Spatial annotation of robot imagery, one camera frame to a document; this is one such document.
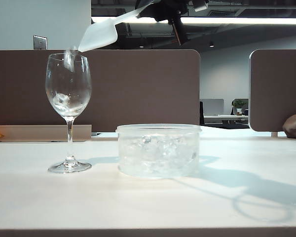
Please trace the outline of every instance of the office desk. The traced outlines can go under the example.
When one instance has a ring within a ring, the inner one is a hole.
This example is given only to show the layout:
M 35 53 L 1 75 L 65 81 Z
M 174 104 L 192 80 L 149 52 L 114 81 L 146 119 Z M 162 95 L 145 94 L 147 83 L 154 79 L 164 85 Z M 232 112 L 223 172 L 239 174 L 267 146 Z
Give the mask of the office desk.
M 239 121 L 248 123 L 248 115 L 204 115 L 205 123 L 223 123 L 223 121 Z
M 296 139 L 203 127 L 199 171 L 118 171 L 116 141 L 75 143 L 90 170 L 47 168 L 66 143 L 0 143 L 0 236 L 296 237 Z

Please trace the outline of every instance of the wall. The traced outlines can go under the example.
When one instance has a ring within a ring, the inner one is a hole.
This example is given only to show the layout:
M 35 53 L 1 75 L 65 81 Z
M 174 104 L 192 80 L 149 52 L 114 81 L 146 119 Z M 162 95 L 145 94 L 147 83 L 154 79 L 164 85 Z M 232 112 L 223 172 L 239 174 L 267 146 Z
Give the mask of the wall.
M 200 98 L 224 99 L 224 114 L 230 114 L 234 98 L 249 97 L 249 56 L 260 48 L 296 49 L 296 36 L 200 52 Z
M 48 49 L 78 46 L 91 24 L 91 0 L 0 0 L 0 49 L 33 49 L 33 35 Z

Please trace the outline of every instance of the ceiling light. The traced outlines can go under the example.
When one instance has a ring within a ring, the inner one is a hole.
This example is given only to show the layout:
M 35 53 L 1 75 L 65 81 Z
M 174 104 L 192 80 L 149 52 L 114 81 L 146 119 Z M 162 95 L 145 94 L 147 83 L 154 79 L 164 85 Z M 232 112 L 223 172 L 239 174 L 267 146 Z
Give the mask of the ceiling light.
M 94 22 L 101 22 L 108 18 L 115 17 L 92 17 Z M 296 18 L 244 18 L 244 17 L 181 17 L 183 24 L 270 24 L 270 25 L 296 25 Z M 150 17 L 136 18 L 132 17 L 125 21 L 125 23 L 141 23 L 141 24 L 156 24 L 166 23 L 167 20 L 156 22 Z

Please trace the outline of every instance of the wall outlet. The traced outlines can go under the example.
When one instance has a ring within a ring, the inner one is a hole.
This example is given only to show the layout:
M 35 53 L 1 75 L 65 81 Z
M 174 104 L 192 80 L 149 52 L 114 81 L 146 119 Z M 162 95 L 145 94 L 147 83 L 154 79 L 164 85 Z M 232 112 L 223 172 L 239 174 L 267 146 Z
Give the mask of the wall outlet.
M 37 50 L 47 49 L 47 37 L 43 36 L 33 36 L 34 47 Z

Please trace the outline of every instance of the plastic scoop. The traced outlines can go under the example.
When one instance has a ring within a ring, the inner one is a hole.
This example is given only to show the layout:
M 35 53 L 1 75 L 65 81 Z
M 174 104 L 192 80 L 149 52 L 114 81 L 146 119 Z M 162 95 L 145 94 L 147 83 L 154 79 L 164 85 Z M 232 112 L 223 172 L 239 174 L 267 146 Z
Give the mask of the plastic scoop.
M 86 29 L 78 50 L 80 52 L 85 52 L 114 43 L 115 41 L 117 41 L 117 31 L 115 25 L 124 22 L 128 18 L 137 16 L 150 4 L 127 12 L 114 19 L 109 18 L 102 22 L 92 24 Z

